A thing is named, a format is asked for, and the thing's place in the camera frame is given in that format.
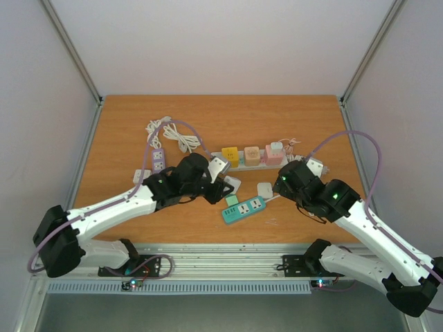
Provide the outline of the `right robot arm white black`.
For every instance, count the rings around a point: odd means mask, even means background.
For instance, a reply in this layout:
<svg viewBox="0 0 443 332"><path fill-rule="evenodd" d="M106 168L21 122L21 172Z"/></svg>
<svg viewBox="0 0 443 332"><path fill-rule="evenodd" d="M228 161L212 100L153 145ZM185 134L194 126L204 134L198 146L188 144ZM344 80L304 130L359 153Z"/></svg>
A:
<svg viewBox="0 0 443 332"><path fill-rule="evenodd" d="M323 183L306 163L295 160L279 170L273 191L321 223L346 230L377 257L367 259L317 239L304 254L309 272L351 277L380 291L411 317L430 308L442 284L442 258L430 257L402 239L349 185L341 180Z"/></svg>

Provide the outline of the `pink cube socket adapter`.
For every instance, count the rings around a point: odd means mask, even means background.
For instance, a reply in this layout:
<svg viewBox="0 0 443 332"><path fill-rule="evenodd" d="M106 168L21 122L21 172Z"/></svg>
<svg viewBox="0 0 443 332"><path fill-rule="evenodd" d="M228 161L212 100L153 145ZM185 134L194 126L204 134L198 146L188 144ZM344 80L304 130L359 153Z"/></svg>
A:
<svg viewBox="0 0 443 332"><path fill-rule="evenodd" d="M283 162L283 151L272 151L270 145L266 145L264 150L264 163L269 165L280 165Z"/></svg>

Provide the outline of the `yellow cube socket adapter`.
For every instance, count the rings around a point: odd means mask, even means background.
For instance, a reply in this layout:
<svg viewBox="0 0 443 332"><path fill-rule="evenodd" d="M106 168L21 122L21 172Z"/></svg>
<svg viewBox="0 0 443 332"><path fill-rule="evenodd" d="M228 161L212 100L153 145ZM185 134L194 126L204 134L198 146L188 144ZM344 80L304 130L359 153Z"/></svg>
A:
<svg viewBox="0 0 443 332"><path fill-rule="evenodd" d="M221 149L222 156L230 162L230 166L237 168L239 166L239 152L237 147L224 147Z"/></svg>

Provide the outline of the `white usb charger with cable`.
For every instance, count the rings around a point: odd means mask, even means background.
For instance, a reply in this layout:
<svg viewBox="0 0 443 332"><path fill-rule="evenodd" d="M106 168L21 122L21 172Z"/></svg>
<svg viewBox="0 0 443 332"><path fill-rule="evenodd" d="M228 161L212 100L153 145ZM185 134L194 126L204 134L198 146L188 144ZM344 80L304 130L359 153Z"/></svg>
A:
<svg viewBox="0 0 443 332"><path fill-rule="evenodd" d="M271 142L270 148L272 151L284 151L285 154L292 154L293 153L293 147L300 143L299 140L296 140L295 138L283 138L276 142Z"/></svg>

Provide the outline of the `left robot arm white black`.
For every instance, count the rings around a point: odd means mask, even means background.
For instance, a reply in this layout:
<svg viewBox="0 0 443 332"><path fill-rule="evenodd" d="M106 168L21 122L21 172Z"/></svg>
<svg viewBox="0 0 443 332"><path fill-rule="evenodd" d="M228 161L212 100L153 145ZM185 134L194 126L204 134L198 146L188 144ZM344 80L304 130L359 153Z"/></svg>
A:
<svg viewBox="0 0 443 332"><path fill-rule="evenodd" d="M35 256L51 278L64 276L88 258L123 275L133 275L139 267L138 255L126 239L113 243L90 240L116 225L150 215L198 197L214 205L231 194L234 187L224 180L230 162L223 157L191 153L176 167L152 174L130 190L105 201L72 210L61 205L49 208L34 236Z"/></svg>

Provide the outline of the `beige cube socket adapter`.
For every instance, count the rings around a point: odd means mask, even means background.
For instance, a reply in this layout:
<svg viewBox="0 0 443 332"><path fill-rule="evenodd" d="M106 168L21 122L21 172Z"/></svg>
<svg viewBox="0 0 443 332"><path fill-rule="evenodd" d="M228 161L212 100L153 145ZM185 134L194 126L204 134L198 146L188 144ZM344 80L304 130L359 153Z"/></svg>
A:
<svg viewBox="0 0 443 332"><path fill-rule="evenodd" d="M255 167L260 164L260 149L259 147L245 147L244 148L244 165L247 167Z"/></svg>

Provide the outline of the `white grey plug adapter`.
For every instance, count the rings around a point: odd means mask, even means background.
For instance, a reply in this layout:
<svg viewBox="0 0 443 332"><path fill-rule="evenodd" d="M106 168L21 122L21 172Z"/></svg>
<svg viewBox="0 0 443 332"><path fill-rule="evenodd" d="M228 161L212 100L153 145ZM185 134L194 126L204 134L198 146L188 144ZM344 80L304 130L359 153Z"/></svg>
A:
<svg viewBox="0 0 443 332"><path fill-rule="evenodd" d="M241 180L232 176L225 176L224 181L229 185L233 186L233 191L231 194L236 194L240 185L242 184Z"/></svg>

